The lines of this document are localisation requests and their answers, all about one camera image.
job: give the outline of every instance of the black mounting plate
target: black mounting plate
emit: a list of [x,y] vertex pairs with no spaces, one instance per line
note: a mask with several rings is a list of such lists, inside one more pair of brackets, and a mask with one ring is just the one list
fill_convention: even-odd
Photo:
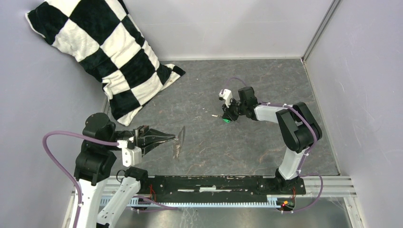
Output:
[[292,195],[292,187],[306,194],[302,178],[285,190],[278,190],[277,183],[265,176],[150,176],[138,194],[150,194],[152,186],[158,202],[175,203],[267,202],[267,195]]

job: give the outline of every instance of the white bracket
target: white bracket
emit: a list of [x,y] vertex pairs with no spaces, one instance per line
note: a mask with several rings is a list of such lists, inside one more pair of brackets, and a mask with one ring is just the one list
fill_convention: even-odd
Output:
[[109,228],[114,228],[128,202],[139,190],[140,182],[136,178],[123,178],[117,192],[107,203],[106,207],[99,212],[97,222],[101,225],[108,223]]
[[122,162],[126,167],[133,167],[139,163],[141,163],[143,157],[141,153],[140,147],[135,146],[134,149],[128,149],[128,141],[127,140],[118,140],[119,145],[118,148],[122,149]]
[[229,89],[224,89],[220,92],[219,96],[225,101],[225,105],[229,107],[231,104],[232,92]]

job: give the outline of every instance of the metal frame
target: metal frame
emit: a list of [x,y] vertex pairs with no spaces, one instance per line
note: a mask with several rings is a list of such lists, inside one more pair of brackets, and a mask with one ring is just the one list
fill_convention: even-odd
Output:
[[[298,198],[313,198],[315,197],[320,189],[320,178],[316,176],[312,177],[304,177],[305,188],[307,193],[305,195],[297,195]],[[350,218],[350,222],[353,228],[365,228],[365,223],[363,222],[361,213],[360,213],[360,204],[358,202],[357,194],[355,192],[353,182],[348,176],[323,176],[324,187],[322,191],[321,198],[343,198],[346,205],[346,210]],[[119,189],[120,183],[116,180],[116,177],[109,177],[107,184],[104,188],[102,194],[102,200],[109,199],[113,196],[117,190]],[[276,198],[287,198],[291,195],[267,195],[269,200]],[[66,217],[63,222],[63,228],[67,228],[69,226],[69,222],[71,219],[71,212],[73,206],[74,194],[72,194],[72,198],[70,199],[69,206],[66,212]],[[179,205],[179,207],[189,207],[192,205]]]
[[332,4],[330,4],[329,9],[327,10],[325,17],[323,18],[322,22],[320,23],[319,27],[317,28],[314,37],[312,38],[311,42],[308,45],[304,55],[302,56],[302,61],[306,61],[309,58],[309,55],[312,53],[313,48],[315,47],[316,43],[318,42],[319,38],[321,37],[323,31],[325,30],[326,26],[328,25],[330,19],[332,18],[334,12],[336,11],[338,5],[340,4],[341,0],[333,0]]

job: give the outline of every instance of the wire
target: wire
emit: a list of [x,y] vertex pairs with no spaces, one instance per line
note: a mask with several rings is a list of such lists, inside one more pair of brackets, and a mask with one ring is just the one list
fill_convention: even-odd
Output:
[[117,178],[117,176],[119,175],[120,171],[123,171],[123,172],[124,172],[125,170],[119,170],[119,171],[116,173],[116,180],[117,180],[119,183],[122,183],[123,178],[122,178],[121,180],[119,180],[119,179]]
[[150,198],[151,198],[151,200],[157,201],[157,194],[155,193],[152,184],[150,184]]
[[77,228],[78,218],[80,216],[81,205],[83,202],[82,201],[82,191],[81,191],[81,187],[78,184],[78,182],[76,181],[76,179],[74,179],[74,177],[63,167],[63,165],[59,163],[59,161],[55,158],[55,156],[53,156],[52,152],[50,152],[47,140],[50,136],[56,135],[56,134],[73,136],[76,138],[84,139],[84,140],[87,140],[87,141],[90,141],[93,143],[98,143],[98,144],[102,144],[102,145],[106,145],[106,146],[117,146],[119,144],[116,142],[106,142],[106,141],[94,139],[94,138],[91,138],[88,136],[84,136],[81,134],[77,134],[77,133],[73,133],[73,132],[66,132],[66,131],[52,131],[52,132],[45,134],[45,136],[43,136],[42,145],[43,145],[43,148],[45,149],[46,153],[48,154],[50,159],[57,165],[57,167],[59,167],[59,169],[62,170],[62,172],[71,180],[71,182],[73,182],[74,187],[77,189],[78,206],[77,206],[76,216],[74,218],[74,223],[73,223],[73,228]]
[[312,203],[310,203],[306,207],[303,207],[303,208],[300,208],[300,209],[297,209],[297,210],[293,210],[292,212],[291,211],[284,211],[284,213],[294,213],[294,212],[299,212],[299,211],[306,210],[306,209],[314,206],[319,201],[320,195],[322,195],[322,191],[323,191],[323,178],[319,173],[311,173],[311,174],[307,174],[307,175],[300,175],[300,177],[310,177],[310,176],[318,176],[320,178],[320,190],[319,190],[319,193],[318,193],[317,197],[314,199],[314,201]]
[[294,200],[296,196],[297,196],[297,193],[295,191],[295,187],[292,187],[292,198],[291,198],[291,200]]
[[163,211],[163,210],[178,210],[178,208],[168,207],[168,206],[162,205],[161,203],[157,203],[157,202],[155,202],[155,201],[153,201],[153,200],[151,200],[151,199],[149,199],[147,197],[144,197],[144,196],[136,195],[136,196],[133,196],[133,198],[143,199],[144,201],[147,201],[149,203],[152,203],[152,204],[155,204],[157,206],[162,207],[161,209],[154,209],[154,210],[138,210],[137,212],[140,212],[140,213],[157,212],[157,211]]
[[233,79],[242,82],[244,86],[248,86],[248,84],[246,84],[246,82],[244,80],[242,80],[242,79],[240,79],[238,77],[230,77],[230,78],[228,78],[227,82],[225,83],[224,88],[220,91],[221,94],[223,94],[224,89],[228,88],[228,86],[230,84],[230,81],[233,80]]

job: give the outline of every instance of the black and white checkered pillow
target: black and white checkered pillow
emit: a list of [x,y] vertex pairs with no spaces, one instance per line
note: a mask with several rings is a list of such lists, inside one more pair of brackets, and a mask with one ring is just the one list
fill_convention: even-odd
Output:
[[47,0],[26,18],[48,44],[103,83],[112,115],[123,125],[185,74],[160,64],[122,0]]

